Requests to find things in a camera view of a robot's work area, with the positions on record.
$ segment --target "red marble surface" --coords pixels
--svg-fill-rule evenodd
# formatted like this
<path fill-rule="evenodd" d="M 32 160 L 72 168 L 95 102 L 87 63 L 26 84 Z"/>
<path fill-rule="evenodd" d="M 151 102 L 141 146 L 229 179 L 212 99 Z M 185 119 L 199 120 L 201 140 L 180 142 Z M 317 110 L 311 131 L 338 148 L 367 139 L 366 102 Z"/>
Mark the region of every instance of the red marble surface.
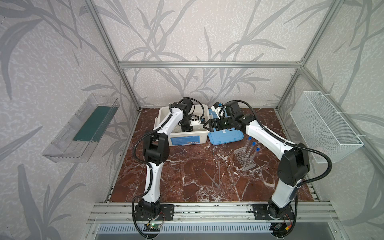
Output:
<path fill-rule="evenodd" d="M 261 121 L 271 130 L 285 137 L 272 108 L 255 109 Z M 152 130 L 158 109 L 143 109 L 132 141 L 114 186 L 110 202 L 131 202 L 134 195 L 144 192 L 146 169 L 132 157 L 132 148 L 146 130 Z M 238 142 L 212 145 L 204 144 L 170 146 L 164 164 L 160 192 L 162 202 L 200 201 L 250 201 L 265 202 L 271 197 L 278 182 L 279 160 L 255 139 L 259 154 L 257 164 L 249 170 L 242 169 L 233 151 L 243 147 L 248 135 Z M 142 159 L 142 144 L 137 148 Z M 313 201 L 308 187 L 299 190 L 300 201 Z"/>

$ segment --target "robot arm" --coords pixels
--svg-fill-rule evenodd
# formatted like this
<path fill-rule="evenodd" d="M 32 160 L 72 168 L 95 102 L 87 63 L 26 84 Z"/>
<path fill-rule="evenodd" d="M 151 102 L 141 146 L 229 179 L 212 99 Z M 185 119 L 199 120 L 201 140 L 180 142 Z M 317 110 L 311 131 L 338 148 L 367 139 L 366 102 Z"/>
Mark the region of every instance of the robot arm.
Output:
<path fill-rule="evenodd" d="M 169 156 L 168 135 L 178 124 L 183 132 L 188 132 L 193 130 L 196 121 L 204 123 L 204 119 L 191 121 L 189 112 L 192 105 L 188 98 L 170 104 L 170 113 L 154 128 L 158 131 L 143 139 L 143 156 L 148 163 L 145 186 L 147 193 L 139 201 L 136 211 L 146 218 L 152 219 L 160 212 L 160 180 L 163 165 Z"/>
<path fill-rule="evenodd" d="M 310 170 L 308 152 L 286 145 L 286 143 L 294 143 L 282 138 L 266 126 L 261 126 L 254 115 L 244 114 L 237 101 L 224 104 L 224 108 L 230 117 L 210 119 L 204 124 L 205 129 L 212 132 L 213 128 L 219 131 L 234 127 L 255 138 L 280 160 L 279 181 L 269 200 L 269 215 L 273 219 L 278 219 L 284 215 L 284 211 L 294 199 L 298 190 L 297 184 Z"/>

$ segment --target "blue lid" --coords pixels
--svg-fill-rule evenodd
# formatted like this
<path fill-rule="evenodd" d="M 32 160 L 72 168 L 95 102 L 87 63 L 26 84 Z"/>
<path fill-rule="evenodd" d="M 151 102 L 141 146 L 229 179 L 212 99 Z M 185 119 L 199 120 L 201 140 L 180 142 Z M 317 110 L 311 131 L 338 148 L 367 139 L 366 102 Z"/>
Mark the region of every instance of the blue lid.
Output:
<path fill-rule="evenodd" d="M 209 109 L 209 113 L 212 114 L 213 118 L 217 118 L 215 112 Z M 236 142 L 243 139 L 244 134 L 239 130 L 220 130 L 208 133 L 209 141 L 213 145 L 219 145 L 229 142 Z"/>

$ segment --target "wallpaper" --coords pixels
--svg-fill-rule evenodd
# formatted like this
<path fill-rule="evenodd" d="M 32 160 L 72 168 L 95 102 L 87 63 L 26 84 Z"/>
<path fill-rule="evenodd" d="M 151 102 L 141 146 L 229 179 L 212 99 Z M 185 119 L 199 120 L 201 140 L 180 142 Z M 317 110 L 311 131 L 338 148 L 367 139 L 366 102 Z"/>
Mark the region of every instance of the wallpaper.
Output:
<path fill-rule="evenodd" d="M 382 154 L 383 5 L 383 0 L 345 1 L 307 65 Z M 333 172 L 316 186 L 334 203 L 350 239 L 382 239 L 383 175 L 361 150 L 335 164 Z"/>
<path fill-rule="evenodd" d="M 276 106 L 292 68 L 142 68 L 126 76 L 142 107 L 163 107 L 182 96 L 212 106 L 240 99 L 254 107 Z"/>
<path fill-rule="evenodd" d="M 331 1 L 94 2 L 120 61 L 299 61 Z"/>
<path fill-rule="evenodd" d="M 0 2 L 0 239 L 78 239 L 137 116 L 83 1 Z M 87 163 L 42 156 L 91 94 L 118 109 Z"/>
<path fill-rule="evenodd" d="M 299 61 L 332 1 L 94 2 L 120 61 Z M 143 107 L 166 106 L 183 96 L 208 105 L 249 96 L 259 107 L 276 106 L 293 70 L 125 72 Z"/>
<path fill-rule="evenodd" d="M 307 68 L 384 155 L 383 16 L 384 1 L 344 3 Z"/>
<path fill-rule="evenodd" d="M 299 77 L 288 98 L 278 110 L 288 134 L 295 143 L 305 141 L 290 112 L 303 91 L 314 91 L 307 79 Z M 323 173 L 326 164 L 318 164 L 310 154 L 309 177 Z M 379 240 L 384 234 L 384 177 L 361 149 L 333 163 L 331 173 L 313 183 L 322 201 L 332 206 L 350 240 Z"/>

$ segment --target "ventilation slot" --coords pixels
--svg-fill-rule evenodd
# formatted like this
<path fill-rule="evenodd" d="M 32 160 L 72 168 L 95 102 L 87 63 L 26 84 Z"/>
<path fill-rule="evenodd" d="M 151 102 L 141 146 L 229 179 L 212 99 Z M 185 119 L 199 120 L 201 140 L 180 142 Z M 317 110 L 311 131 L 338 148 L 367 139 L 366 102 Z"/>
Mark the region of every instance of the ventilation slot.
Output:
<path fill-rule="evenodd" d="M 270 223 L 164 223 L 164 233 L 269 233 Z M 139 223 L 143 231 L 144 224 Z M 136 233 L 133 223 L 100 224 L 98 233 Z"/>

